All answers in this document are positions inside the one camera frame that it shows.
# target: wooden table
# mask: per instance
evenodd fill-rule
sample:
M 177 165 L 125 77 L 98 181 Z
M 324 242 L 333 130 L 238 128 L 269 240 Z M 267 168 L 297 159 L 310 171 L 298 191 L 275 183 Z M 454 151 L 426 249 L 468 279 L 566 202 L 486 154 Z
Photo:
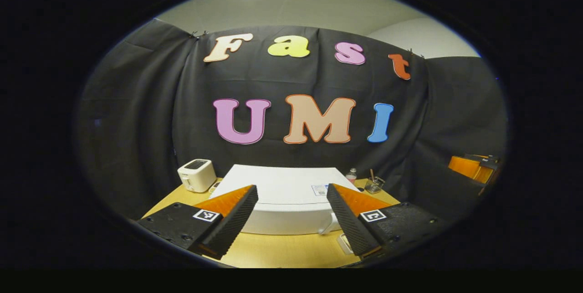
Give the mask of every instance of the wooden table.
M 367 179 L 358 179 L 354 185 L 364 187 Z M 377 194 L 363 193 L 390 204 L 398 204 L 395 198 L 385 191 Z M 205 193 L 188 191 L 183 185 L 158 202 L 144 217 L 173 204 L 181 202 L 193 206 L 210 196 Z M 326 235 L 260 235 L 239 233 L 231 248 L 221 262 L 239 268 L 336 268 L 359 262 L 354 254 L 346 255 L 337 239 L 342 230 L 331 231 Z

